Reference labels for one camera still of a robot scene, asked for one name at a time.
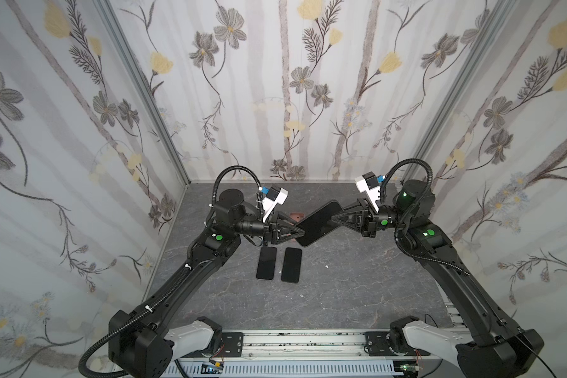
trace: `mounting plate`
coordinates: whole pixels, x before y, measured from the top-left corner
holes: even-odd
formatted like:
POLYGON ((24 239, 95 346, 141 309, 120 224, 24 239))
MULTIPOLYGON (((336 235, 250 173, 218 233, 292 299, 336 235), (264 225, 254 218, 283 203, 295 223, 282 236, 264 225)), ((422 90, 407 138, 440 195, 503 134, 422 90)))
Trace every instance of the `mounting plate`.
MULTIPOLYGON (((220 357, 241 357, 243 348, 242 332, 223 332, 222 333, 222 351, 215 354, 215 359, 220 357)), ((201 351, 191 352, 182 358, 204 358, 201 351)))
MULTIPOLYGON (((395 354, 390 348, 387 342, 388 331, 383 332, 365 332, 365 351, 368 352, 370 357, 379 356, 399 356, 395 354)), ((420 355, 430 356, 431 353, 418 349, 420 355)), ((416 352, 412 350, 403 354, 403 356, 416 356, 416 352)))

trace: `phone screen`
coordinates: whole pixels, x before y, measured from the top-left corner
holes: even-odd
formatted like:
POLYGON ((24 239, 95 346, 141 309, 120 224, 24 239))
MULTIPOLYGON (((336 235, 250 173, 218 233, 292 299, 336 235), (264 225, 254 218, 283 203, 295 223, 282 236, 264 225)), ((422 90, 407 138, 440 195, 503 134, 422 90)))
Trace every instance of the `phone screen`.
POLYGON ((306 247, 334 231, 339 225, 332 222, 332 215, 338 214, 342 210, 338 201, 331 201, 296 224, 296 227, 305 232, 304 236, 296 238, 298 244, 306 247))
POLYGON ((283 257, 282 281, 297 284, 301 278, 302 249, 286 248, 283 257))
POLYGON ((278 255, 278 249, 275 247, 262 247, 261 254, 258 257, 258 268, 256 269, 256 278, 273 279, 275 276, 275 259, 278 255))

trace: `ventilation grille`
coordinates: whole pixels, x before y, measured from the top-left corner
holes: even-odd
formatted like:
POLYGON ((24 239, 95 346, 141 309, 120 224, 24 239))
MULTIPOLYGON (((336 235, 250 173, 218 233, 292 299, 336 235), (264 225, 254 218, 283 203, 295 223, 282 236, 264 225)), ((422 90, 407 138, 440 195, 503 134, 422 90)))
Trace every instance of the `ventilation grille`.
MULTIPOLYGON (((225 361, 222 374, 201 374, 203 362, 183 362, 189 378, 200 377, 354 377, 403 375, 393 368, 393 361, 225 361)), ((168 365, 164 378, 181 377, 174 362, 168 365)))

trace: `table surface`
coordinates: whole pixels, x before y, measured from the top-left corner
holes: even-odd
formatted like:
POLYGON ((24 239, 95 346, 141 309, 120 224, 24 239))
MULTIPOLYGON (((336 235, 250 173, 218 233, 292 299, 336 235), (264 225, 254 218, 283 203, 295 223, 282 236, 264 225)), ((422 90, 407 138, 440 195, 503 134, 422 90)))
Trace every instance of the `table surface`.
MULTIPOLYGON (((276 208, 286 214, 309 215, 329 200, 346 206, 362 196, 355 184, 275 185, 288 191, 286 202, 276 208)), ((246 201, 256 201, 256 185, 221 184, 219 192, 231 187, 241 190, 246 201)), ((387 197, 392 198, 394 192, 390 192, 387 197)), ((187 246, 203 230, 211 194, 211 184, 190 185, 150 292, 184 263, 187 246)), ((295 241, 276 247, 275 278, 261 281, 256 279, 260 248, 242 238, 234 255, 181 308, 170 327, 207 316, 224 329, 389 328, 394 320, 408 315, 423 319, 425 313, 440 327, 452 326, 434 278, 396 248, 390 230, 378 232, 376 238, 363 238, 339 227, 307 248, 295 241), (299 283, 280 279, 287 247, 303 250, 299 283)))

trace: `floral wallpaper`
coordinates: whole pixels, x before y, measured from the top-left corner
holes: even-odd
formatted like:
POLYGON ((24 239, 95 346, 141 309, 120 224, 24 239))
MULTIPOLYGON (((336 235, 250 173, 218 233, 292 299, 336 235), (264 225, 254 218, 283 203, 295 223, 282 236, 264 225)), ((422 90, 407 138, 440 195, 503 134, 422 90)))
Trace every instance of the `floral wallpaper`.
POLYGON ((567 377, 567 0, 514 5, 426 160, 433 221, 567 377))
POLYGON ((0 1, 0 377, 77 375, 142 299, 184 190, 98 20, 0 1))
POLYGON ((495 6, 111 4, 191 179, 242 164, 281 181, 353 180, 412 155, 495 6))

